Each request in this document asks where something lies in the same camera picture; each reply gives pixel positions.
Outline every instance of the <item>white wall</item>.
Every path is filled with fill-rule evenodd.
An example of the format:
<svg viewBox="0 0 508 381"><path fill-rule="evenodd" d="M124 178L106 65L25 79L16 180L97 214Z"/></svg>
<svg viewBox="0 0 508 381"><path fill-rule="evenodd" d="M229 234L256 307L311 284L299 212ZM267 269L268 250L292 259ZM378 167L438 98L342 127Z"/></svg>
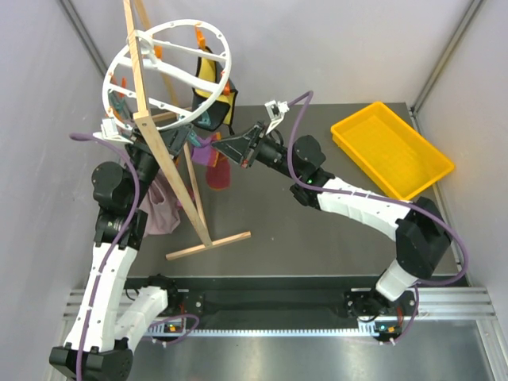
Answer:
<svg viewBox="0 0 508 381"><path fill-rule="evenodd" d="M125 44L121 2L74 2L109 63ZM154 25L179 18L216 25L233 52L238 104L256 105L308 89L315 103L412 103L469 0L144 2ZM195 45L192 33L182 41ZM186 61L190 72L194 66ZM188 103L190 91L179 89Z"/></svg>
<svg viewBox="0 0 508 381"><path fill-rule="evenodd" d="M101 79L57 3L0 19L0 378L39 380L91 262L90 174L110 154L67 138L98 129Z"/></svg>
<svg viewBox="0 0 508 381"><path fill-rule="evenodd" d="M508 2L489 0L420 113L423 132L456 163L441 181L508 337Z"/></svg>

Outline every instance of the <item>purple cloth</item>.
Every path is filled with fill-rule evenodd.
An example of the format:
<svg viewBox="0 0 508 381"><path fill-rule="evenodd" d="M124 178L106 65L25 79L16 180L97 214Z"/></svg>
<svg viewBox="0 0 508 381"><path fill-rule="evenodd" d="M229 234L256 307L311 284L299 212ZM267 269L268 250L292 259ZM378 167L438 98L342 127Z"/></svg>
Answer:
<svg viewBox="0 0 508 381"><path fill-rule="evenodd" d="M196 138L201 144L201 147L194 147L192 150L192 161L207 167L213 167L217 163L217 151L212 148L211 144L213 136L206 139L202 139L198 136L196 136Z"/></svg>
<svg viewBox="0 0 508 381"><path fill-rule="evenodd" d="M161 171L148 188L140 209L148 214L144 237L172 233L180 224L178 199Z"/></svg>

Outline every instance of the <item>yellow tray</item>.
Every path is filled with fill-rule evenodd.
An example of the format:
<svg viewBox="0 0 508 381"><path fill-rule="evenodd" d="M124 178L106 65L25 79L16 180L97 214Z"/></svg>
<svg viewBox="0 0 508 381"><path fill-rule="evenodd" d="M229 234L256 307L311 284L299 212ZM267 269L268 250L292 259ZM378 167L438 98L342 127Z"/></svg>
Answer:
<svg viewBox="0 0 508 381"><path fill-rule="evenodd" d="M455 165L382 102L339 121L333 141L383 192L410 200Z"/></svg>

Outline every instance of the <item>white bracket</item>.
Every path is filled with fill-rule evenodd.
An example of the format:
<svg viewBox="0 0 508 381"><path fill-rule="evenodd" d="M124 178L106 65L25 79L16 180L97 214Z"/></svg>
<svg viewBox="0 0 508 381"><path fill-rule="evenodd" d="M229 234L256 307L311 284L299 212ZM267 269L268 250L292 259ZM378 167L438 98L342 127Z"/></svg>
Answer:
<svg viewBox="0 0 508 381"><path fill-rule="evenodd" d="M120 130L112 117L105 117L102 119L101 132L94 133L94 137L109 141L117 148L124 148L126 144L133 143L131 140L121 135Z"/></svg>
<svg viewBox="0 0 508 381"><path fill-rule="evenodd" d="M278 102L276 100L266 102L264 106L270 117L270 125L267 129L267 134L269 134L284 120L284 114L289 111L289 107L287 102Z"/></svg>

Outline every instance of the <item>metal floor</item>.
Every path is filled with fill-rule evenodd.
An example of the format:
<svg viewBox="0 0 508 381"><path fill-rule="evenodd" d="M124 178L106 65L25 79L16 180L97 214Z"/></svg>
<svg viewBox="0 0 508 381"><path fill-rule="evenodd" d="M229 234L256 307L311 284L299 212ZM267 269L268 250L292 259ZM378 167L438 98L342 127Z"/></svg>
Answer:
<svg viewBox="0 0 508 381"><path fill-rule="evenodd" d="M333 143L329 131L331 125L364 106L312 105L300 126L300 135L312 134L320 142L327 157L325 170L381 193ZM410 123L406 104L389 106ZM279 126L286 142L296 113L292 110ZM239 106L235 109L234 128L242 131L262 119L267 119L264 106ZM261 163L249 169L232 165L231 187L219 192L206 185L205 168L194 167L212 240L246 230L251 230L252 237L168 262L165 254L201 243L181 212L182 223L173 234L144 239L130 276L378 275L395 257L394 243L383 234L346 217L300 206L289 191L292 182ZM433 191L423 195L433 198ZM455 272L455 260L449 252L437 273Z"/></svg>
<svg viewBox="0 0 508 381"><path fill-rule="evenodd" d="M395 347L354 337L190 337L166 349L144 342L129 377L140 379L494 380L476 324L450 321L417 322Z"/></svg>

